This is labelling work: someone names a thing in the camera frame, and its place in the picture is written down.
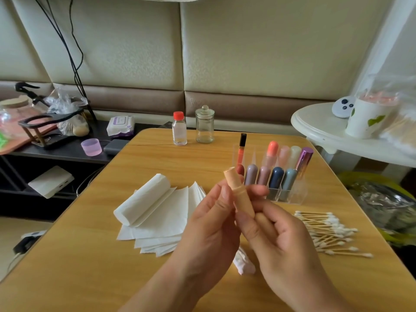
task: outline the white cup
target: white cup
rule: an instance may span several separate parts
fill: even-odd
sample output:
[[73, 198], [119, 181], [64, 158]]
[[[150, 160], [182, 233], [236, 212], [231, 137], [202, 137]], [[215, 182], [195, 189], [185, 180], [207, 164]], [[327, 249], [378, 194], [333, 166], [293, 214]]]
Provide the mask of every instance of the white cup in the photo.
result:
[[371, 138], [396, 106], [397, 103], [386, 105], [356, 99], [348, 119], [346, 134], [360, 139]]

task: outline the person's left hand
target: person's left hand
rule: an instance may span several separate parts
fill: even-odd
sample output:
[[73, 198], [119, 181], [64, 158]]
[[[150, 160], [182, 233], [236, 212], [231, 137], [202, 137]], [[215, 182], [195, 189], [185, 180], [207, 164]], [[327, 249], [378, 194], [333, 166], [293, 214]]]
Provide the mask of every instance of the person's left hand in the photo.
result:
[[[251, 200], [266, 196], [266, 186], [250, 185]], [[227, 272], [240, 245], [240, 230], [234, 224], [234, 197], [226, 180], [216, 184], [195, 209], [182, 239], [169, 258], [201, 297]]]

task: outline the stack of paper towels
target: stack of paper towels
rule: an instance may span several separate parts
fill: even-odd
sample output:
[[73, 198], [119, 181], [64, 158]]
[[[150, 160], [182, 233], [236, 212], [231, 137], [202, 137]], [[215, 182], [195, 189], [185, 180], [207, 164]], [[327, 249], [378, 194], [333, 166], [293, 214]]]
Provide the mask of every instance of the stack of paper towels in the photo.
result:
[[156, 174], [114, 210], [122, 223], [117, 240], [135, 239], [134, 247], [140, 247], [140, 253], [156, 253], [158, 257], [172, 252], [204, 197], [196, 182], [176, 189], [166, 176]]

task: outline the white side table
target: white side table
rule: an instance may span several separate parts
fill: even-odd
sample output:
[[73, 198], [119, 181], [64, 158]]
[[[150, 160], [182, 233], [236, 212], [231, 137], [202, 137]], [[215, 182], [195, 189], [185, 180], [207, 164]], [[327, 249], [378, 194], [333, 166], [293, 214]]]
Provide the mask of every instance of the white side table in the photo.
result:
[[331, 165], [338, 151], [354, 154], [344, 156], [343, 170], [353, 170], [360, 157], [390, 163], [383, 175], [399, 182], [411, 167], [416, 167], [416, 160], [404, 155], [385, 140], [356, 139], [344, 131], [348, 119], [335, 117], [332, 114], [333, 103], [321, 103], [306, 106], [292, 115], [291, 123], [304, 134], [314, 145], [321, 146], [325, 161]]

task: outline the white router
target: white router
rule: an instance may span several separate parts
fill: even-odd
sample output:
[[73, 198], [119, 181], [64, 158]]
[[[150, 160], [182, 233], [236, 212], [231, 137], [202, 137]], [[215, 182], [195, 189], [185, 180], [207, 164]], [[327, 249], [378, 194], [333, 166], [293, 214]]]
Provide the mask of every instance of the white router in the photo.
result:
[[71, 173], [56, 165], [29, 182], [28, 185], [48, 199], [73, 180]]

